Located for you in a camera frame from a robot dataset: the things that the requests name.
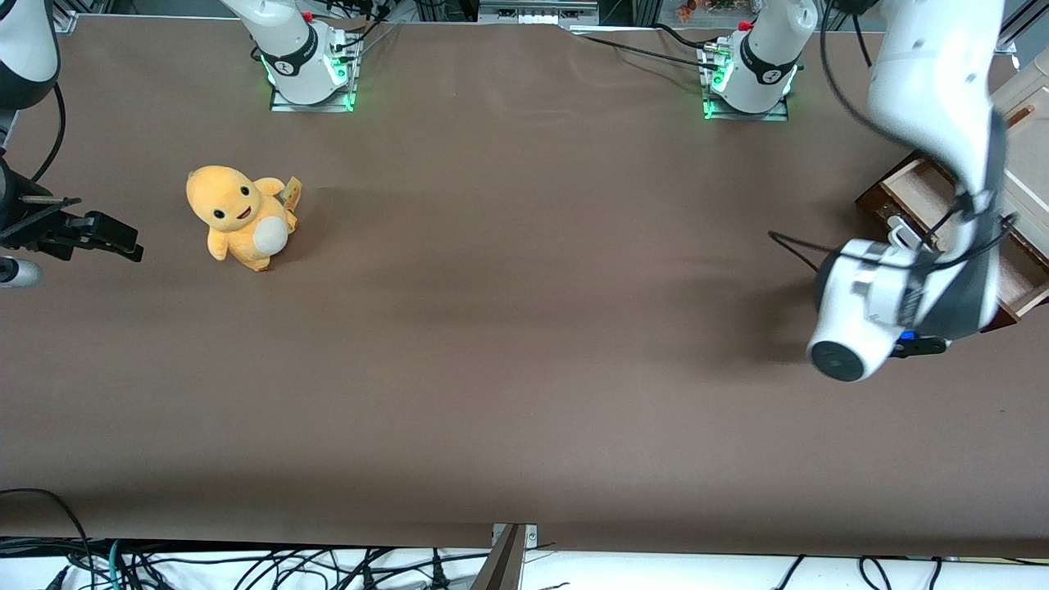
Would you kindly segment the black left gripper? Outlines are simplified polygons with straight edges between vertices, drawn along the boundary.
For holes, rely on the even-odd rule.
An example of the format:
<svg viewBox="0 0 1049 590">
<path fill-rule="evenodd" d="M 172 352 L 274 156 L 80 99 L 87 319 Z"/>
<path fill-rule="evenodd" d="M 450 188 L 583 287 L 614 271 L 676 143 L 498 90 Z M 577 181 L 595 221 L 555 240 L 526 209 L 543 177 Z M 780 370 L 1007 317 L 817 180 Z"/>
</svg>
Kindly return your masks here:
<svg viewBox="0 0 1049 590">
<path fill-rule="evenodd" d="M 901 332 L 892 349 L 892 358 L 906 359 L 909 357 L 943 354 L 950 347 L 952 340 L 940 336 L 922 335 L 915 331 Z"/>
</svg>

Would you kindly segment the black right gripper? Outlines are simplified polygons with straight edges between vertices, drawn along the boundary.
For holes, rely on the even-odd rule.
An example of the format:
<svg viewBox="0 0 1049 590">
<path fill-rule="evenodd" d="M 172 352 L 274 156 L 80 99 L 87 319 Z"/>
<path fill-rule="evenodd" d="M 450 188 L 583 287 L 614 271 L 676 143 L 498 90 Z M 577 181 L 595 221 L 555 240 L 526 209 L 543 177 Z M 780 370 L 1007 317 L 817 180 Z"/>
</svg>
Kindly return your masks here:
<svg viewBox="0 0 1049 590">
<path fill-rule="evenodd" d="M 25 249 L 70 261 L 74 255 L 74 240 L 66 235 L 71 214 L 64 210 L 82 202 L 79 197 L 57 197 L 41 184 L 27 180 L 1 161 L 1 243 L 12 251 Z M 100 211 L 74 217 L 72 229 L 81 243 L 93 247 L 107 247 L 113 253 L 140 262 L 145 247 L 138 245 L 138 230 Z"/>
</svg>

